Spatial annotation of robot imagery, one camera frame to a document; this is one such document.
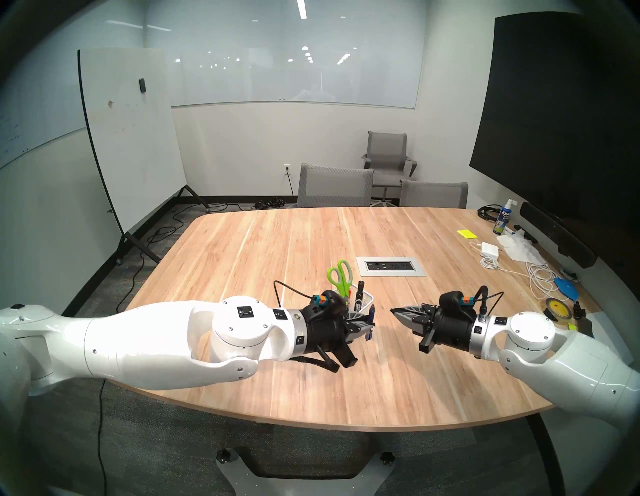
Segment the gray chair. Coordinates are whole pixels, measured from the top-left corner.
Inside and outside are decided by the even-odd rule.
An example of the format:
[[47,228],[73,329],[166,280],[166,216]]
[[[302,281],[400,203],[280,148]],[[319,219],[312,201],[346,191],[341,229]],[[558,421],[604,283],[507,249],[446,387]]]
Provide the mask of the gray chair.
[[[400,181],[413,175],[418,162],[406,156],[406,134],[391,134],[389,132],[369,131],[369,142],[364,159],[364,168],[375,170],[373,187],[384,188],[382,201],[375,205],[394,206],[387,201],[388,188],[400,188]],[[404,172],[405,162],[411,161],[411,172]]]
[[295,207],[368,207],[373,170],[300,166]]
[[443,207],[466,209],[469,185],[466,182],[402,181],[401,207]]

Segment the conference table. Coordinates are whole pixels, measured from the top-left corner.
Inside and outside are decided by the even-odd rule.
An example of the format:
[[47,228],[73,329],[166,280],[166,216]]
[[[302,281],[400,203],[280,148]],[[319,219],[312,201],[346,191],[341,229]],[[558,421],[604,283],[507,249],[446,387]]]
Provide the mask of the conference table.
[[[352,431],[419,431],[469,427],[523,417],[553,407],[497,362],[435,346],[418,350],[420,338],[390,309],[437,303],[440,294],[504,291],[493,315],[542,311],[522,275],[485,269],[480,253],[456,231],[497,244],[492,224],[475,210],[418,207],[339,207],[221,213],[197,218],[165,255],[129,308],[159,301],[221,301],[255,297],[277,307],[273,280],[307,294],[332,286],[326,272],[339,259],[360,278],[357,256],[416,257],[424,277],[365,277],[376,307],[372,339],[350,346],[358,362],[331,373],[299,362],[260,362],[242,381],[206,387],[149,391],[129,389],[206,412],[288,426]],[[554,266],[553,259],[541,254]],[[500,266],[526,272],[506,254]],[[580,303],[600,310],[578,285]],[[303,296],[281,291],[282,306],[303,308]],[[202,356],[208,335],[200,343]]]

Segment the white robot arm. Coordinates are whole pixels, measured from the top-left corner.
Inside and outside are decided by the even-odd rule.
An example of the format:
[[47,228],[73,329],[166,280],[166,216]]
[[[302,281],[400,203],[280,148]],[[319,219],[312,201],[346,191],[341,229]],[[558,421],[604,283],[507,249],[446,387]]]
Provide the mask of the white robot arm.
[[[486,297],[483,288],[478,293]],[[483,303],[477,315],[473,303],[474,298],[452,291],[441,295],[439,305],[423,303],[391,311],[423,337],[419,349],[425,353],[435,344],[446,344],[494,360],[560,408],[602,419],[623,431],[630,426],[640,410],[640,374],[607,346],[556,328],[537,312],[487,316]],[[500,333],[506,334],[502,349],[495,341]]]
[[[374,325],[372,318],[348,312],[333,291],[314,295],[301,310],[233,296],[220,303],[155,303],[93,319],[17,304],[0,310],[0,366],[12,372],[0,380],[0,407],[16,418],[27,386],[36,395],[70,378],[160,390],[246,379],[260,360],[293,359],[336,372],[339,365],[326,352],[351,367],[357,358],[348,343]],[[201,340],[209,331],[209,339]],[[314,351],[324,362],[301,356]]]

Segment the expo cleaner bottle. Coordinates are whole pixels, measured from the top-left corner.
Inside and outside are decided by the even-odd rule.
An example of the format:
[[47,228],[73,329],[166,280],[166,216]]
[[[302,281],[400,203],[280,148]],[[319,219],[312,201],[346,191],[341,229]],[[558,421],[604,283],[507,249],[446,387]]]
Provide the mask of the expo cleaner bottle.
[[496,234],[502,234],[504,231],[504,227],[509,222],[509,217],[511,216],[511,206],[518,205],[518,202],[509,198],[506,205],[500,209],[500,213],[498,214],[498,218],[495,221],[495,225],[493,226],[493,232]]

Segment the black marker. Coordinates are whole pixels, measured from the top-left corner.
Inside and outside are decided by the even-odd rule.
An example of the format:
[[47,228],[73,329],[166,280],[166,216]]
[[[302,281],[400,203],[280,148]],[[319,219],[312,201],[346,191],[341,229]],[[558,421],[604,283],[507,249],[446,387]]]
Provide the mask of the black marker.
[[353,305],[353,310],[359,312],[362,308],[362,298],[364,297],[364,281],[358,282],[358,290],[356,291],[356,302]]

